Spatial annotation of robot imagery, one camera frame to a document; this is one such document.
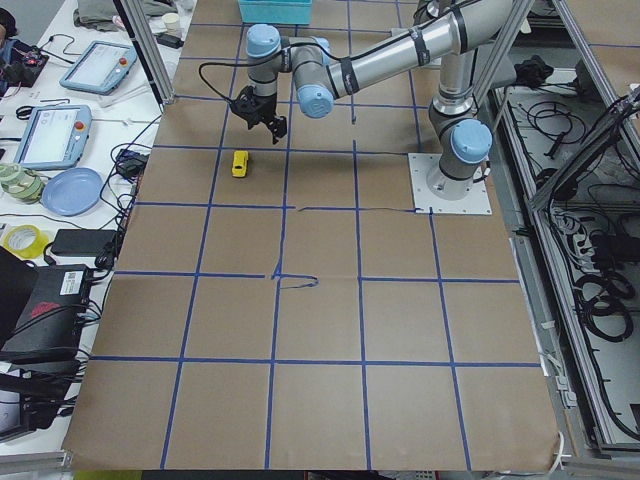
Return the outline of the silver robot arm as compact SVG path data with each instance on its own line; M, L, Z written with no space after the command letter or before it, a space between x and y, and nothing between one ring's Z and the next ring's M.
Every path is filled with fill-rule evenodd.
M439 59L439 87L429 116L442 141L440 170L456 181L466 180L476 163L454 151L453 129L471 116L475 52L506 24L511 9L509 1L442 2L438 17L336 60L314 37L290 38L272 25L255 24L246 36L250 83L231 101L231 111L249 127L266 125L278 141L287 133L285 117L276 113L279 74L292 75L302 113L318 119L342 97Z

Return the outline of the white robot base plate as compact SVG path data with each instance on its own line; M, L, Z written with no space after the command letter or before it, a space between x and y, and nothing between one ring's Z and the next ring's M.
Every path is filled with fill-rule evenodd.
M409 153L414 210L422 214L491 215L480 166L467 180L452 180L439 168L440 154Z

